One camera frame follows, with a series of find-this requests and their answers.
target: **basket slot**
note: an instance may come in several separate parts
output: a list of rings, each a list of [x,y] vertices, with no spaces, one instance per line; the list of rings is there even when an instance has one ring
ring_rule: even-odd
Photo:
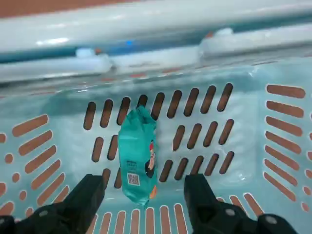
[[[14,210],[14,203],[9,201],[0,208],[0,215],[10,215]]]
[[[117,215],[115,234],[123,234],[126,220],[126,212],[120,211]]]
[[[280,192],[282,192],[291,201],[296,201],[296,195],[292,191],[290,191],[285,186],[280,184],[276,179],[270,176],[267,172],[264,172],[263,175],[268,182],[270,182],[273,186],[275,186]]]
[[[205,170],[205,176],[210,176],[215,168],[215,165],[219,159],[218,154],[213,154],[212,157],[209,160],[209,163],[207,165],[207,168]]]
[[[197,97],[198,97],[198,94],[199,94],[199,90],[197,88],[193,88],[191,90],[189,98],[188,98],[186,105],[185,105],[185,109],[184,109],[184,115],[186,117],[191,116],[192,111],[193,111],[194,106],[195,106],[195,103],[196,103],[196,100],[197,100]]]
[[[50,178],[59,168],[61,165],[61,161],[58,159],[52,165],[50,165],[44,172],[42,172],[37,178],[33,180],[31,183],[31,188],[36,190],[39,188],[45,181]]]
[[[169,212],[167,206],[160,207],[161,233],[171,233]]]
[[[167,160],[165,162],[165,165],[164,165],[162,172],[160,174],[160,177],[159,177],[160,182],[166,182],[167,181],[167,178],[168,178],[169,172],[171,170],[172,164],[173,164],[172,160]]]
[[[118,136],[117,135],[113,135],[111,143],[109,145],[108,153],[107,153],[107,158],[109,160],[114,160],[115,159],[117,148],[118,148]]]
[[[242,203],[240,202],[240,200],[238,199],[237,196],[234,196],[234,195],[230,196],[230,200],[231,200],[232,204],[239,206],[247,214],[245,208],[243,207]]]
[[[146,209],[145,227],[146,227],[146,233],[150,233],[150,234],[155,233],[154,209],[152,207],[149,207]]]
[[[113,101],[110,99],[106,100],[104,103],[102,117],[101,117],[101,121],[100,121],[100,126],[102,128],[106,128],[108,126],[109,118],[111,116],[112,109],[113,109]]]
[[[293,143],[289,140],[286,140],[280,136],[277,136],[271,132],[266,131],[265,132],[265,136],[268,140],[271,140],[273,142],[275,142],[276,144],[296,153],[296,154],[300,154],[301,153],[301,148],[299,145],[297,145],[296,143]]]
[[[285,179],[290,184],[292,184],[293,186],[297,186],[298,185],[297,180],[293,176],[291,176],[290,174],[288,174],[287,172],[285,172],[284,170],[282,170],[281,168],[279,168],[278,166],[276,166],[275,164],[270,162],[268,159],[264,159],[264,164],[268,168],[270,168],[272,171],[277,173],[279,176],[281,176],[283,179]]]
[[[267,101],[267,108],[297,118],[302,118],[304,115],[304,111],[299,107],[290,106],[287,104],[282,104],[274,101]]]
[[[262,208],[251,194],[244,194],[244,198],[257,217],[264,214]]]
[[[181,204],[175,204],[175,220],[179,234],[187,234],[185,215]]]
[[[276,118],[273,118],[270,116],[266,117],[266,122],[267,122],[267,124],[269,124],[275,128],[278,128],[280,130],[283,130],[285,132],[293,134],[297,137],[302,136],[302,129],[296,125],[291,124],[291,123],[287,123],[287,122],[281,121],[279,119],[276,119]]]
[[[6,140],[6,136],[4,133],[0,133],[0,143],[4,143]]]
[[[214,85],[209,86],[203,104],[201,105],[200,112],[206,114],[209,111],[210,105],[214,99],[216,88]]]
[[[173,151],[178,150],[178,148],[180,147],[180,144],[184,136],[184,132],[185,132],[185,127],[183,125],[178,126],[174,140],[173,140]]]
[[[64,182],[65,173],[61,173],[53,182],[50,184],[42,194],[37,198],[37,204],[42,206],[44,202],[52,195],[52,193]]]
[[[211,144],[211,141],[213,140],[216,128],[218,127],[218,123],[216,121],[211,122],[207,134],[205,136],[205,139],[203,141],[203,146],[208,147]]]
[[[94,115],[96,113],[96,104],[94,102],[89,102],[88,107],[87,107],[87,111],[86,111],[86,115],[84,118],[84,122],[83,122],[83,128],[85,130],[90,130],[92,127],[92,123],[93,123],[93,118]]]
[[[294,161],[293,159],[283,155],[279,151],[271,148],[270,146],[265,146],[265,151],[270,154],[271,156],[275,157],[277,160],[285,163],[287,166],[293,168],[294,170],[298,171],[299,170],[299,164]]]
[[[219,171],[220,174],[226,173],[226,171],[228,170],[228,168],[231,164],[231,161],[233,160],[233,157],[234,157],[234,152],[229,151],[228,154],[226,155],[224,161],[223,161],[221,168],[220,168],[220,171]]]
[[[25,172],[27,174],[32,173],[35,169],[41,166],[45,161],[47,161],[50,157],[52,157],[57,151],[57,147],[55,145],[51,146],[49,149],[35,157],[33,160],[28,162],[25,166]]]
[[[192,130],[191,136],[189,138],[189,141],[187,143],[188,149],[192,149],[195,147],[200,130],[201,130],[201,124],[200,123],[195,124]]]
[[[53,203],[62,202],[67,195],[69,194],[69,187],[66,185],[62,191],[59,193],[59,195],[54,199]]]
[[[6,192],[6,185],[5,183],[0,183],[0,197],[5,194]]]
[[[111,224],[112,213],[106,213],[103,217],[100,234],[108,234],[108,230]]]
[[[91,157],[91,160],[93,162],[99,161],[99,157],[101,156],[101,151],[103,148],[103,143],[104,143],[103,138],[101,138],[100,136],[96,138],[96,140],[94,142],[93,151],[92,151],[92,157]]]
[[[306,92],[302,88],[284,86],[284,85],[269,84],[267,86],[267,91],[270,94],[277,94],[277,95],[288,96],[288,97],[293,97],[293,98],[304,98],[306,95]]]
[[[170,106],[167,112],[167,117],[168,118],[173,118],[176,115],[176,110],[179,106],[180,100],[182,97],[182,92],[180,90],[175,90],[171,102],[170,102]]]
[[[136,107],[139,107],[139,106],[146,106],[146,103],[147,103],[147,96],[145,94],[142,94],[140,96],[140,98],[138,99],[138,102],[137,102],[137,106]]]
[[[106,189],[107,185],[108,185],[109,178],[111,176],[111,170],[109,170],[108,168],[105,168],[103,170],[102,176],[103,176],[103,180],[104,180],[104,189]]]
[[[24,156],[24,155],[32,152],[33,150],[35,150],[39,146],[43,145],[44,143],[46,143],[51,138],[52,138],[52,131],[51,130],[46,131],[45,133],[39,135],[38,137],[36,137],[36,138],[26,142],[25,144],[21,145],[19,147],[19,154],[21,156]]]
[[[230,99],[231,93],[233,90],[233,85],[230,83],[227,83],[224,87],[222,96],[220,98],[219,104],[217,106],[217,110],[219,112],[222,112],[225,110],[226,105],[228,104],[228,101]]]
[[[198,156],[194,162],[194,165],[192,167],[192,170],[190,172],[190,175],[195,175],[198,173],[199,168],[202,164],[202,162],[204,161],[204,157],[203,156]]]
[[[186,168],[188,162],[189,162],[189,160],[187,158],[181,159],[180,164],[179,164],[177,171],[175,173],[175,180],[181,180],[182,179],[182,176],[184,174],[184,171],[185,171],[185,168]]]
[[[219,144],[220,145],[224,145],[226,140],[229,137],[229,134],[231,132],[231,129],[234,125],[234,120],[233,119],[229,119],[226,121],[225,125],[224,125],[224,129],[221,133],[220,139],[219,139]]]
[[[46,124],[48,122],[48,116],[42,115],[39,117],[36,117],[34,119],[28,120],[24,123],[21,123],[17,126],[15,126],[12,129],[12,134],[15,137],[20,137],[21,135],[24,135],[36,128],[41,127],[42,125]]]
[[[154,120],[158,119],[164,99],[165,99],[165,95],[163,93],[158,93],[156,95],[154,105],[152,108],[152,113],[151,113],[151,116]]]
[[[121,125],[123,120],[126,118],[128,113],[128,109],[130,106],[130,98],[124,97],[121,101],[118,117],[117,117],[117,124]]]
[[[96,225],[96,222],[97,222],[97,219],[98,219],[98,215],[96,214],[93,219],[92,219],[92,222],[86,232],[86,234],[93,234],[93,231],[94,231],[94,227]]]
[[[115,183],[114,183],[114,187],[117,189],[121,188],[121,172],[120,172],[120,167],[118,169],[117,175],[116,175],[116,179],[115,179]]]
[[[34,209],[33,209],[32,207],[28,207],[27,210],[26,210],[26,212],[25,212],[25,215],[26,215],[26,217],[29,217],[29,216],[31,216],[34,212],[35,212],[35,211],[34,211]]]

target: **teal snack package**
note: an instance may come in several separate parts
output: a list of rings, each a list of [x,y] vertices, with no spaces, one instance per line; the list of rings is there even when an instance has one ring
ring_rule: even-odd
[[[122,191],[146,206],[157,193],[156,121],[143,106],[132,110],[118,134]]]

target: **plastic basket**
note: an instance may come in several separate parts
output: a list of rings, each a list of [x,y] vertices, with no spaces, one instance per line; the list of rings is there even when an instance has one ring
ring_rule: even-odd
[[[62,201],[92,173],[107,187],[89,234],[192,233],[183,182],[203,173],[219,200],[250,218],[274,213],[310,233],[309,52],[265,64],[227,62],[2,93],[0,215],[23,219]],[[139,104],[157,119],[159,143],[158,194],[147,209],[122,193],[118,159],[120,125]]]

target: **barcode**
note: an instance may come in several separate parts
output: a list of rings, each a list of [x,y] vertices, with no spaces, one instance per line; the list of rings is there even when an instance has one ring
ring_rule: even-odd
[[[140,179],[137,174],[127,173],[128,184],[140,186]]]

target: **teal wrapper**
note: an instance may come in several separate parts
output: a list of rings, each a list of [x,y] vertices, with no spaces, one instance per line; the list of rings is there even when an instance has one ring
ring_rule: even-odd
[[[143,206],[157,184],[155,130],[156,122],[149,111],[139,106],[127,115],[118,134],[122,191]]]

